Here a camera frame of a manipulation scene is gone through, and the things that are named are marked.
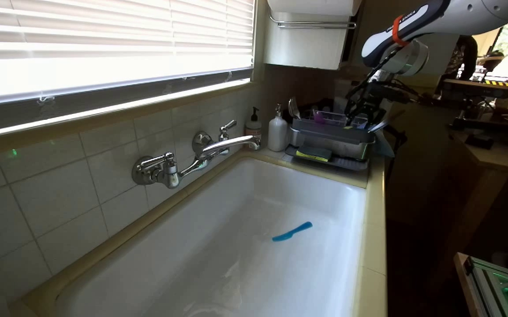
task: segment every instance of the wooden furniture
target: wooden furniture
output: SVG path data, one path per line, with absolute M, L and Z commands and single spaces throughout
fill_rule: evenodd
M 450 138 L 448 158 L 443 168 L 443 179 L 450 180 L 439 182 L 437 196 L 443 198 L 446 193 L 453 193 L 448 194 L 451 203 L 434 209 L 434 221 L 427 226 L 427 231 L 439 228 L 430 235 L 437 242 L 432 251 L 434 270 L 428 281 L 430 291 L 437 291 L 451 277 L 453 256 L 469 247 L 480 224 L 490 214 L 508 182 L 506 145 L 495 143 L 490 150 L 481 150 L 467 147 L 462 135 L 451 135 Z

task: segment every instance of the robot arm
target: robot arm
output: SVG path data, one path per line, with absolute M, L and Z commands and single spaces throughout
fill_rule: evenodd
M 425 34 L 483 34 L 508 24 L 508 0 L 428 0 L 428 4 L 397 18 L 393 27 L 367 40 L 363 64 L 376 68 L 393 45 L 404 47 Z

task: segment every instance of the soap dispenser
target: soap dispenser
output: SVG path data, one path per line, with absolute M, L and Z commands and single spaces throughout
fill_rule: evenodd
M 252 117 L 247 122 L 243 135 L 252 136 L 257 145 L 261 145 L 261 124 L 257 122 L 257 108 L 252 108 Z
M 280 106 L 275 108 L 275 119 L 268 126 L 268 149 L 271 152 L 287 149 L 287 122 L 282 121 Z

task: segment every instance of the window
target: window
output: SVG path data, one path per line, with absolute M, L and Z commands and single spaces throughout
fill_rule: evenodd
M 247 84 L 254 0 L 0 0 L 0 129 Z

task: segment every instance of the chrome faucet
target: chrome faucet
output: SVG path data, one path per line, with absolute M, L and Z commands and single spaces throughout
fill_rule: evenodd
M 227 154 L 231 147 L 249 145 L 252 150 L 259 149 L 259 145 L 254 142 L 254 136 L 240 136 L 227 140 L 226 131 L 234 126 L 236 122 L 233 121 L 219 129 L 219 143 L 213 143 L 213 140 L 206 133 L 199 131 L 192 140 L 192 149 L 196 152 L 194 163 L 183 172 L 180 172 L 180 177 L 204 170 L 213 158 L 217 158 L 219 154 Z
M 141 158 L 132 166 L 132 182 L 137 186 L 164 184 L 167 189 L 180 186 L 178 166 L 171 152 L 159 158 Z

